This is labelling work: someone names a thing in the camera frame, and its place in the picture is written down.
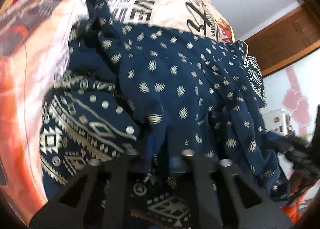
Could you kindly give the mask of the orange right sleeve forearm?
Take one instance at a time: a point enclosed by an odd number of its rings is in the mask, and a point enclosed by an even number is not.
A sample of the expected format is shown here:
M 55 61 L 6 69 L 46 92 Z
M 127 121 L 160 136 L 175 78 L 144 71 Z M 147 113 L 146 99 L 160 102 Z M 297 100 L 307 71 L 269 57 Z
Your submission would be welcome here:
M 310 202 L 308 202 L 308 200 L 304 201 L 304 197 L 306 194 L 307 192 L 305 192 L 303 195 L 294 200 L 293 203 L 281 208 L 290 218 L 293 225 L 295 225 L 298 222 L 298 220 L 302 217 L 303 213 L 309 207 Z

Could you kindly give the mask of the right hand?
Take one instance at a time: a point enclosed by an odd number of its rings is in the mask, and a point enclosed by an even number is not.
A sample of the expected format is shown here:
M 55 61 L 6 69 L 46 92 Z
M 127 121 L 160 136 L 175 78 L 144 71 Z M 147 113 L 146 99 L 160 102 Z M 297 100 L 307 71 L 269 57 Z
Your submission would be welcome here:
M 294 171 L 290 177 L 290 196 L 299 198 L 315 184 L 314 181 L 306 178 L 302 173 Z

